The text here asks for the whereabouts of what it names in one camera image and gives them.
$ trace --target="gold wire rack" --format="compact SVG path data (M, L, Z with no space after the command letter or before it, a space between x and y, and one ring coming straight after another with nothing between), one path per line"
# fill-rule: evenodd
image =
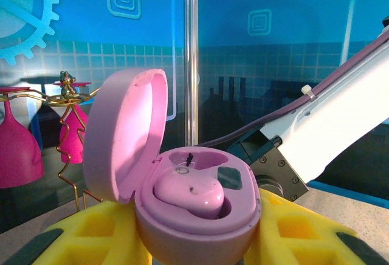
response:
M5 102L5 101L10 101L16 98L32 98L38 101L43 102L47 106L50 107L66 107L66 110L64 114L60 118L60 123L66 127L64 136L60 140L59 145L57 145L56 149L59 153L65 155L67 157L67 161L62 168L62 170L58 173L58 177L68 183L69 185L73 186L74 189L74 196L75 196L75 205L76 205L76 210L77 212L80 211L80 202L78 200L78 188L77 185L69 180L68 178L63 176L63 173L66 171L66 169L69 167L71 163L71 155L67 152L65 152L61 146L66 140L66 137L69 134L70 126L64 121L67 115L73 111L77 120L80 122L81 128L77 128L77 135L78 138L80 139L81 143L84 144L84 138L82 136L82 133L85 133L85 123L81 119L80 115L77 112L77 109L75 108L75 105L79 105L83 102L86 102L93 97L96 96L98 90L100 88L97 88L96 90L92 91L89 94L82 94L82 93L77 93L75 91L75 88L72 86L73 82L75 82L75 78L72 77L68 72L63 72L61 71L61 94L58 95L53 95L53 96L48 96L45 93L42 93L40 91L34 90L34 89L15 89L14 91L6 92L0 95L0 102ZM62 80L62 78L71 78L72 80ZM87 207L86 204L86 196L89 195L90 197L94 198L95 200L101 202L102 199L94 196L89 190L84 189L83 190L83 204L84 208Z

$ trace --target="pink earbud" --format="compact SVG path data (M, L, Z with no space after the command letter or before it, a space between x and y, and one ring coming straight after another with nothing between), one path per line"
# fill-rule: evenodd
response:
M164 171L154 186L154 195L205 219L216 219L224 201L223 187L217 179L185 166Z

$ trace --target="gear decal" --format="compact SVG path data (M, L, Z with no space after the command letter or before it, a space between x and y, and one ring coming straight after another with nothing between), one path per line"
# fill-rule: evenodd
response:
M16 56L24 54L27 58L32 58L32 48L39 46L45 48L46 43L43 41L45 34L54 35L55 31L50 27L52 20L58 20L59 16L53 12L53 4L59 3L59 0L43 0L43 11L41 19L33 16L24 10L22 7L16 5L11 0L0 0L0 9L4 9L7 13L13 15L16 19L23 20L35 28L35 31L23 42L10 46L8 48L0 49L0 58L4 58L8 64L16 64Z

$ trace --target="pink earbud case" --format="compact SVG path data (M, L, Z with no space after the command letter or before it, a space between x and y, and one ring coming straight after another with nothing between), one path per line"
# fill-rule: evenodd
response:
M104 200L123 205L135 200L139 235L161 263L235 264L249 248L261 215L254 175L239 158L212 148L188 146L159 154L167 106L163 70L111 75L89 113L83 155L87 186ZM194 177L177 176L177 167L178 174L188 169ZM157 187L170 171L177 180ZM222 193L216 189L196 194L207 188L202 179L216 188L220 182ZM173 204L155 193L163 193ZM207 209L208 199L215 195L224 197L216 219L191 212Z

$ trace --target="grey countertop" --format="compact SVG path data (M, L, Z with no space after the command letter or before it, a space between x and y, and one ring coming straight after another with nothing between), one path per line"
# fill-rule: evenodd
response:
M89 206L97 203L93 199L88 201ZM297 199L296 203L354 229L361 239L389 261L388 209L316 189L311 189ZM74 201L1 234L0 264L35 235L73 213L75 213Z

